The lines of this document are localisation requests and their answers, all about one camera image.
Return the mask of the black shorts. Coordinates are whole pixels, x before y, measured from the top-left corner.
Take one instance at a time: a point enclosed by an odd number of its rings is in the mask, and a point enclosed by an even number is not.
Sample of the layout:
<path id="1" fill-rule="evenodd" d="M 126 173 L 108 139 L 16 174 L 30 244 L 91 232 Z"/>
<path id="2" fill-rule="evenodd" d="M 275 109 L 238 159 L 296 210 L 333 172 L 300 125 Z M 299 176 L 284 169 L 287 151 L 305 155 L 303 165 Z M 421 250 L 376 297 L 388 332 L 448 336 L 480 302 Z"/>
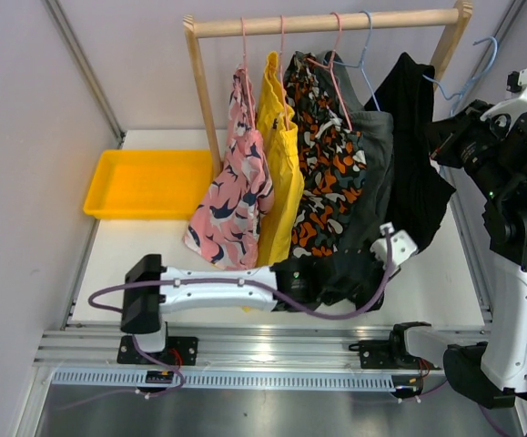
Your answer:
<path id="1" fill-rule="evenodd" d="M 432 243 L 455 192 L 431 164 L 425 137 L 434 109 L 433 76 L 433 66 L 403 53 L 364 105 L 392 115 L 393 183 L 386 220 L 405 230 L 420 251 Z"/>

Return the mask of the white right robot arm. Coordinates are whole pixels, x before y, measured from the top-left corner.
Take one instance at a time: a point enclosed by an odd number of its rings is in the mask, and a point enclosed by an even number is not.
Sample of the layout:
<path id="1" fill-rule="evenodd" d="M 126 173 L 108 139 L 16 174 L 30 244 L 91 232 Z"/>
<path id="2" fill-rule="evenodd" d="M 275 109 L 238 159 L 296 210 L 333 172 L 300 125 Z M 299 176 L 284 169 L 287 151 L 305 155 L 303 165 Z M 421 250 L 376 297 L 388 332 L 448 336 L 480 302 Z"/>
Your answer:
<path id="1" fill-rule="evenodd" d="M 491 337 L 460 345 L 425 322 L 397 324 L 389 360 L 408 367 L 418 358 L 441 368 L 450 386 L 488 409 L 527 401 L 527 108 L 476 100 L 426 130 L 432 158 L 461 168 L 485 198 L 496 285 Z"/>

